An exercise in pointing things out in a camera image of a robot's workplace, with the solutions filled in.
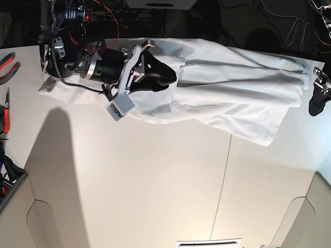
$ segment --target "screwdriver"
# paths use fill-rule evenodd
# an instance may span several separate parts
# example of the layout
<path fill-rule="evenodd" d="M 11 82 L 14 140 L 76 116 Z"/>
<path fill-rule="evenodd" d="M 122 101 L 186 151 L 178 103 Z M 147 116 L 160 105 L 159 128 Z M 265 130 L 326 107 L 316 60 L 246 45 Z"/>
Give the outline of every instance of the screwdriver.
<path fill-rule="evenodd" d="M 4 133 L 8 133 L 10 128 L 10 120 L 9 120 L 9 88 L 6 94 L 6 102 L 5 102 L 5 113 L 4 113 Z"/>

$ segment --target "pliers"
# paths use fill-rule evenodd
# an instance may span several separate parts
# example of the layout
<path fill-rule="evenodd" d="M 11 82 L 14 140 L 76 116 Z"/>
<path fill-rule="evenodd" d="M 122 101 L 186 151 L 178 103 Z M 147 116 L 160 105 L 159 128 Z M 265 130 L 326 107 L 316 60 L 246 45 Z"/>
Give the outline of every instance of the pliers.
<path fill-rule="evenodd" d="M 0 61 L 0 70 L 5 67 L 7 64 L 12 62 L 15 58 L 15 52 L 12 52 L 5 56 L 1 61 Z M 0 76 L 0 85 L 3 85 L 7 83 L 18 71 L 19 67 L 21 66 L 20 62 L 16 62 L 13 67 L 10 69 L 10 71 L 7 72 L 6 75 Z"/>

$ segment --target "white towel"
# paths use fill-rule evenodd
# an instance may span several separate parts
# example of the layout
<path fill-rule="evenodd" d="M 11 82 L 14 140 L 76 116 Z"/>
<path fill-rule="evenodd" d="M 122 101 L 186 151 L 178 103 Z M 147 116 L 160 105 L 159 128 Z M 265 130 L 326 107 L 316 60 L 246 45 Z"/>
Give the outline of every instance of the white towel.
<path fill-rule="evenodd" d="M 144 40 L 119 40 L 116 46 L 132 48 Z M 268 146 L 288 109 L 301 105 L 309 86 L 309 68 L 290 58 L 227 48 L 202 39 L 154 41 L 156 47 L 150 52 L 177 73 L 178 82 L 160 92 L 130 94 L 136 105 L 130 116 L 142 121 L 197 119 Z M 101 88 L 100 83 L 76 75 L 67 81 Z M 72 104 L 108 104 L 105 96 L 61 82 L 52 90 L 41 87 L 39 93 Z"/>

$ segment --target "metal clamp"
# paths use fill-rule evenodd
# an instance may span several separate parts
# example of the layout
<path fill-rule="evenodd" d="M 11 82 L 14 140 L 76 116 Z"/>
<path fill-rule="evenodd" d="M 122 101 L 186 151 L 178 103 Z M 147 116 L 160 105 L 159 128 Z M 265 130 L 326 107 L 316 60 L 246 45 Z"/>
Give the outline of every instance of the metal clamp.
<path fill-rule="evenodd" d="M 317 76 L 314 84 L 321 89 L 321 94 L 324 96 L 329 94 L 331 89 L 330 78 L 317 67 L 314 68 L 313 73 Z"/>
<path fill-rule="evenodd" d="M 64 50 L 64 44 L 63 44 L 62 38 L 60 36 L 55 38 L 54 48 L 58 52 L 58 55 L 60 58 L 63 58 L 64 56 L 66 56 L 66 51 Z"/>

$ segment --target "white tabletop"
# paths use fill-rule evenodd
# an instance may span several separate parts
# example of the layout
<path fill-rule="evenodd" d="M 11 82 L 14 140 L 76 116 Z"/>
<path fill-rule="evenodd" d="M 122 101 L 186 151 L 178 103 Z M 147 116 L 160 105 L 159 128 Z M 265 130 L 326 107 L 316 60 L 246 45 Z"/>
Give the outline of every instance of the white tabletop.
<path fill-rule="evenodd" d="M 22 66 L 0 86 L 0 103 L 10 87 L 6 154 L 24 167 L 31 153 L 27 167 L 35 197 L 52 205 L 67 247 L 148 248 L 158 242 L 170 248 L 180 240 L 209 240 L 230 134 L 194 120 L 115 122 L 99 106 L 40 96 L 39 48 L 4 49 L 0 57 L 11 51 Z M 307 192 L 314 170 L 331 151 L 331 103 L 311 117 L 311 94 L 289 111 L 270 147 L 232 137 L 213 239 L 243 237 L 245 247 L 267 244 L 291 200 Z M 83 229 L 70 232 L 77 214 L 87 241 Z M 267 226 L 258 225 L 266 218 Z"/>

